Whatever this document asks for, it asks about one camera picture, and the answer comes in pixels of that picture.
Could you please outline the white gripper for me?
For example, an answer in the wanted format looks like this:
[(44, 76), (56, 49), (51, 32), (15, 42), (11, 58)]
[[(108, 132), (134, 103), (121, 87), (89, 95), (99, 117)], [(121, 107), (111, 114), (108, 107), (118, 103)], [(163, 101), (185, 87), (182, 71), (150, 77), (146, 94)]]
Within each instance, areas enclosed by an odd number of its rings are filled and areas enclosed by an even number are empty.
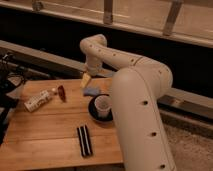
[(96, 76), (102, 69), (101, 61), (86, 62), (86, 72), (82, 76), (80, 83), (81, 88), (86, 88), (91, 81), (91, 76)]

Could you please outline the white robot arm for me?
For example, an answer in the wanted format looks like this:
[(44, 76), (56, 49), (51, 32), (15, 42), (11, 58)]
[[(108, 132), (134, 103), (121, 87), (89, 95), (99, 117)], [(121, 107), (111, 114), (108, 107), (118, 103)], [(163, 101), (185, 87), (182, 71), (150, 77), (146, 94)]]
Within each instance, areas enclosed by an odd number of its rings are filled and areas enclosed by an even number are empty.
[(84, 38), (86, 73), (104, 63), (115, 68), (110, 87), (112, 114), (126, 171), (177, 171), (157, 100), (171, 89), (170, 68), (156, 60), (107, 46), (102, 34)]

